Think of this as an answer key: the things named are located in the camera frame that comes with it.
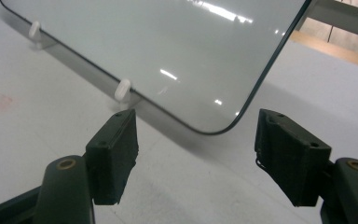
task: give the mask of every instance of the white surface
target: white surface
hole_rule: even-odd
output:
[[[0,19],[0,203],[40,185],[51,161],[82,155],[115,113],[110,107],[109,97]],[[321,223],[319,208],[292,207],[255,165],[259,108],[324,140],[332,161],[358,158],[358,66],[289,42],[228,133],[195,134],[138,104],[137,164],[121,204],[95,206],[97,223]]]
[[[305,0],[3,2],[190,127],[215,133],[237,117]]]

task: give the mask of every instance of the glass panel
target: glass panel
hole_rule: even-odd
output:
[[[309,3],[2,2],[201,133],[221,133],[237,122]]]

